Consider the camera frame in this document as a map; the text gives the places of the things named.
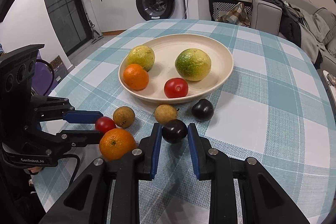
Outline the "person's left hand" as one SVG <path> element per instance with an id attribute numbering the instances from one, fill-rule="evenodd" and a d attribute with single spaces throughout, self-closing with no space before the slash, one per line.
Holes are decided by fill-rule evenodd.
<path id="1" fill-rule="evenodd" d="M 38 174 L 43 169 L 44 168 L 41 167 L 41 166 L 36 166 L 36 167 L 32 167 L 32 168 L 25 168 L 24 171 L 25 171 L 25 173 L 34 176 L 34 175 Z"/>

